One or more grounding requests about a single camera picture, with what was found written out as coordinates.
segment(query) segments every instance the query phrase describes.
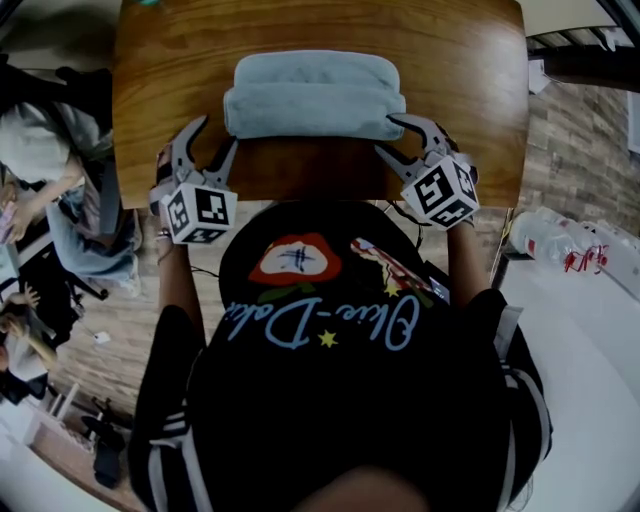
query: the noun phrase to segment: blue jeans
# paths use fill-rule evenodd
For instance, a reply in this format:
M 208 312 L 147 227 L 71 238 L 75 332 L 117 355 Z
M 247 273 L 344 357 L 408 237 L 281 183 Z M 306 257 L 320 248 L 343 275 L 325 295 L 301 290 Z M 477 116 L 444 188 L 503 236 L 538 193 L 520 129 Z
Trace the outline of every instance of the blue jeans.
M 84 186 L 67 191 L 64 201 L 74 215 L 82 209 Z M 62 266 L 79 277 L 125 281 L 133 269 L 134 221 L 129 218 L 111 247 L 87 240 L 55 203 L 47 205 L 47 220 L 53 245 Z

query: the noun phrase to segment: yellow star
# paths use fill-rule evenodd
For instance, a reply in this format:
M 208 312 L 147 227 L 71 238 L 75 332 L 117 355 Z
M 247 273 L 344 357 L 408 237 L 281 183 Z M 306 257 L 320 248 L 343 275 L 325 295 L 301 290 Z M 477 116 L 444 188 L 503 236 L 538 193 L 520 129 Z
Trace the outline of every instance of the yellow star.
M 322 336 L 320 336 L 318 334 L 318 338 L 320 338 L 322 340 L 322 343 L 320 343 L 320 346 L 327 346 L 329 348 L 333 347 L 334 345 L 337 345 L 338 342 L 336 340 L 334 340 L 333 338 L 335 337 L 336 333 L 335 332 L 329 332 L 325 329 L 324 334 Z
M 387 283 L 387 288 L 385 289 L 384 293 L 388 293 L 389 297 L 397 297 L 398 296 L 398 292 L 401 290 L 402 288 L 398 288 L 396 286 L 396 283 L 389 280 L 389 282 Z

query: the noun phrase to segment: black t-shirt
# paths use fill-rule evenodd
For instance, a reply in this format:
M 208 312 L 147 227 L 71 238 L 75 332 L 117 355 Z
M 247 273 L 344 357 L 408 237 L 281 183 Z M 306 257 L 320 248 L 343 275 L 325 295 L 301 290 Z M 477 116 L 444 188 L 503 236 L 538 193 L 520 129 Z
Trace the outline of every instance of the black t-shirt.
M 195 364 L 203 340 L 182 310 L 162 313 L 134 433 L 153 432 L 188 388 L 214 510 L 284 512 L 359 466 L 402 476 L 432 510 L 495 510 L 511 410 L 493 346 L 499 292 L 450 307 L 411 241 L 366 203 L 260 213 L 226 251 L 220 291 L 226 313 Z

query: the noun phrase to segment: light blue towel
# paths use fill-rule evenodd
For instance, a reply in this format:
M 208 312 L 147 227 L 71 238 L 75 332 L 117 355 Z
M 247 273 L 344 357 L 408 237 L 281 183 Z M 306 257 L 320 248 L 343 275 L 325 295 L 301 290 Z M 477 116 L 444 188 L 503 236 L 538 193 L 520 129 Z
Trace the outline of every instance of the light blue towel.
M 395 140 L 387 114 L 405 112 L 395 66 L 375 55 L 323 50 L 252 55 L 224 97 L 225 125 L 240 139 L 341 136 Z

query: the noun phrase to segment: wooden table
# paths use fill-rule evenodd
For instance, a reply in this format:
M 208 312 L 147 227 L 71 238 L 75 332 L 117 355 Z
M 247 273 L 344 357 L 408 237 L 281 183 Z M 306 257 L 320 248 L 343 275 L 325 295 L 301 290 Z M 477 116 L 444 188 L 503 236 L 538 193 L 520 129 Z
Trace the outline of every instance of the wooden table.
M 484 206 L 515 206 L 528 126 L 528 64 L 514 0 L 125 0 L 113 120 L 124 206 L 146 207 L 155 155 L 209 114 L 194 145 L 208 164 L 224 128 L 222 97 L 246 55 L 332 49 L 393 62 L 407 111 L 442 124 L 480 171 Z M 417 136 L 396 143 L 419 151 Z M 241 200 L 399 198 L 401 181 L 370 141 L 242 141 L 229 180 Z

